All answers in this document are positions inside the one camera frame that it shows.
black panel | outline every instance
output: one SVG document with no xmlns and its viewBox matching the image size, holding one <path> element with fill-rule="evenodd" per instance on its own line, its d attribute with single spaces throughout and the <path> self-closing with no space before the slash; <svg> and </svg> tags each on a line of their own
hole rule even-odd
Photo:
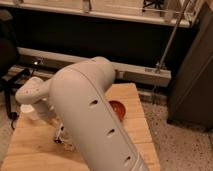
<svg viewBox="0 0 213 171">
<path fill-rule="evenodd" d="M 8 8 L 14 17 L 19 46 L 154 67 L 172 27 Z M 166 59 L 175 74 L 196 28 L 178 29 Z"/>
</svg>

gray floor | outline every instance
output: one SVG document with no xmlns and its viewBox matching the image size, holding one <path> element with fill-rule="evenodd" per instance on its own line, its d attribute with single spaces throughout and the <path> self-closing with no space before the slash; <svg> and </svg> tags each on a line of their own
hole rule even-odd
<svg viewBox="0 0 213 171">
<path fill-rule="evenodd" d="M 168 112 L 165 106 L 150 103 L 142 105 L 163 171 L 213 170 L 213 151 L 208 134 L 202 133 L 200 128 L 166 124 Z M 4 107 L 0 94 L 0 163 L 3 162 L 12 135 Z"/>
</svg>

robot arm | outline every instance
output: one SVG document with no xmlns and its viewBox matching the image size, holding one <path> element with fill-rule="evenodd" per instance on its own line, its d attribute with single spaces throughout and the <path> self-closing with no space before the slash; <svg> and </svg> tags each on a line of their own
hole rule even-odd
<svg viewBox="0 0 213 171">
<path fill-rule="evenodd" d="M 146 171 L 147 166 L 104 96 L 114 79 L 112 64 L 98 57 L 67 66 L 34 87 L 26 86 L 28 93 L 23 87 L 16 98 L 20 103 L 32 104 L 49 97 L 91 171 Z"/>
</svg>

wooden table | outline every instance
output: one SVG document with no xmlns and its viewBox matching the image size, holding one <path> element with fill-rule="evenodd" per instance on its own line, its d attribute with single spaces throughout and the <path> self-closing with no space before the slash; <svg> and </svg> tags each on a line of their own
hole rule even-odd
<svg viewBox="0 0 213 171">
<path fill-rule="evenodd" d="M 160 170 L 158 157 L 134 84 L 115 84 L 106 93 L 126 107 L 124 128 L 152 171 Z M 64 150 L 52 140 L 55 128 L 21 115 L 2 171 L 88 171 L 81 155 Z"/>
</svg>

metal frame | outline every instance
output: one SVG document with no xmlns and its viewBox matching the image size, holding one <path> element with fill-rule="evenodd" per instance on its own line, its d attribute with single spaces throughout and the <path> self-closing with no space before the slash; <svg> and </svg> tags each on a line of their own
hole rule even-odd
<svg viewBox="0 0 213 171">
<path fill-rule="evenodd" d="M 49 61 L 55 61 L 55 63 L 63 63 L 67 62 L 70 63 L 77 63 L 84 61 L 88 58 L 80 57 L 80 56 L 73 56 L 73 55 L 65 55 L 60 53 L 53 53 L 53 52 L 46 52 L 34 49 L 27 49 L 27 48 L 18 48 L 19 53 L 22 56 L 28 58 L 36 59 L 43 59 Z M 113 62 L 115 70 L 117 71 L 117 78 L 134 81 L 143 84 L 155 85 L 160 87 L 167 87 L 170 80 L 171 80 L 171 72 L 168 70 L 161 70 L 160 73 L 156 73 L 155 68 L 143 67 L 143 66 L 136 66 L 136 65 L 129 65 L 123 63 Z"/>
</svg>

